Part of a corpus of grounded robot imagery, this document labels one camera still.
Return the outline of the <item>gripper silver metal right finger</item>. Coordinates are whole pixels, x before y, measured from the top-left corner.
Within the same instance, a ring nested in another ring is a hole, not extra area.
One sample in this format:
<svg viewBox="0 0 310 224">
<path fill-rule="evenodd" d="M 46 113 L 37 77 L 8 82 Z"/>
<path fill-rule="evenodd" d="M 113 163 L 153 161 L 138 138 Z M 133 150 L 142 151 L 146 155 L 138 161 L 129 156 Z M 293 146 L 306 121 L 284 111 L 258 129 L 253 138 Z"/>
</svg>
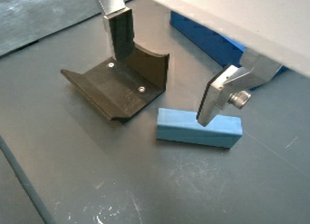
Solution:
<svg viewBox="0 0 310 224">
<path fill-rule="evenodd" d="M 240 67 L 229 65 L 209 81 L 197 115 L 198 123 L 206 126 L 229 104 L 241 109 L 252 98 L 249 89 L 268 83 L 282 64 L 246 49 Z"/>
</svg>

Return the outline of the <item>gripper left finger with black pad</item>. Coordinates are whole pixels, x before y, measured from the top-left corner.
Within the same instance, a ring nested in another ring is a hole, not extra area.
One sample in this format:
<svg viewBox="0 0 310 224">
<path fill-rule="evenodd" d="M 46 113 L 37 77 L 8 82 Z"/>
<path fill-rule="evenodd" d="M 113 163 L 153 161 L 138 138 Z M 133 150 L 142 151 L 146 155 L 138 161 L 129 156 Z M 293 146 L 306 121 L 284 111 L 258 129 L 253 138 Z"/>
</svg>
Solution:
<svg viewBox="0 0 310 224">
<path fill-rule="evenodd" d="M 97 0 L 97 4 L 110 35 L 113 56 L 115 60 L 121 61 L 135 50 L 133 10 L 126 6 L 123 0 Z"/>
</svg>

